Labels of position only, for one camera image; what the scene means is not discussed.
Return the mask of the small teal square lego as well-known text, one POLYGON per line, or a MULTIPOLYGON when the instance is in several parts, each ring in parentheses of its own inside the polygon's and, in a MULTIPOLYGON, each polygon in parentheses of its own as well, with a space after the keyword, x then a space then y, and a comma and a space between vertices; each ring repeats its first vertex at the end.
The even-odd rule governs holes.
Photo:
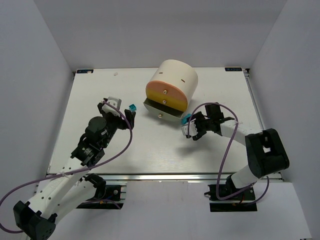
POLYGON ((131 112, 135 112, 137 110, 137 107, 134 104, 131 104, 128 107, 131 112))

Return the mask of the long teal lego brick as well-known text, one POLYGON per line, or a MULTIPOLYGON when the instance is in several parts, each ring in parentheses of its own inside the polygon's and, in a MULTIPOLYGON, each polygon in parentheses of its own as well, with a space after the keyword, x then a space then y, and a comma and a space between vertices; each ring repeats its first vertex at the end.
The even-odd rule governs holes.
POLYGON ((191 113, 186 114, 186 115, 181 119, 181 124, 182 124, 182 125, 187 124, 188 121, 189 121, 189 118, 191 117, 191 115, 192 115, 191 113))

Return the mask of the yellow drawer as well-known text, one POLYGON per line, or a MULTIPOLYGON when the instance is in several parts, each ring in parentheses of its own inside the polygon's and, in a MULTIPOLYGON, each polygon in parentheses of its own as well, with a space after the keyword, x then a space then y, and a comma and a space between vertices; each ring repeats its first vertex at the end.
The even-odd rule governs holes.
POLYGON ((185 112, 188 107, 187 97, 180 91, 167 91, 166 94, 163 91, 146 91, 146 97, 151 101, 165 105, 167 107, 176 109, 181 112, 185 112))

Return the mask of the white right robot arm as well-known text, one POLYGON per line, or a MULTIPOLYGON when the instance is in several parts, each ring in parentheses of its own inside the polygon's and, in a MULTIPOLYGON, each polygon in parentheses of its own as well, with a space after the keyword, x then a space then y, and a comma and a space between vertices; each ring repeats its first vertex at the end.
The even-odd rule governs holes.
POLYGON ((237 115, 218 102, 203 103, 205 114, 195 109, 181 126, 182 134, 194 141, 208 132, 229 139, 221 160, 215 185, 215 196, 219 201, 232 199, 251 188, 262 178, 286 170, 290 160, 279 133, 273 129, 253 129, 241 126, 237 115), (245 147, 247 165, 229 175, 224 187, 220 187, 222 170, 233 142, 245 147))

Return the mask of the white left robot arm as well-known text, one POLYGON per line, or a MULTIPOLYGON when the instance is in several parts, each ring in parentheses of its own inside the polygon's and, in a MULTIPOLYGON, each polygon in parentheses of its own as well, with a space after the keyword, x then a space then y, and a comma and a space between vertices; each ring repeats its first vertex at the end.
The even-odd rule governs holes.
POLYGON ((97 105, 99 116, 88 122, 77 147, 60 173, 27 202, 13 207, 16 225, 32 240, 47 240, 58 222, 86 200, 105 200, 106 181, 90 170, 105 155, 117 130, 133 130, 136 112, 119 111, 115 101, 97 105))

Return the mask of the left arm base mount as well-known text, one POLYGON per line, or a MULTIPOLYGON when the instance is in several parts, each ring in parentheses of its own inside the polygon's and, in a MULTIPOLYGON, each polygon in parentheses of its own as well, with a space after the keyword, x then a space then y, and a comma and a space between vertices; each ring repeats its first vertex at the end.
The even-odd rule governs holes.
POLYGON ((93 195, 77 206, 77 209, 121 210, 126 199, 127 185, 125 183, 108 183, 101 176, 92 173, 83 176, 79 183, 90 183, 93 195))

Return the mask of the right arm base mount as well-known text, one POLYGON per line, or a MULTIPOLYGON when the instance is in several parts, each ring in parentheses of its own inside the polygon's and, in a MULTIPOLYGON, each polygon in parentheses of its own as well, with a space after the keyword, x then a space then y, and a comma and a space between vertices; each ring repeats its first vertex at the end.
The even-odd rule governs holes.
POLYGON ((209 198, 212 213, 257 212, 256 195, 252 186, 236 188, 231 176, 225 183, 208 185, 204 196, 209 198))

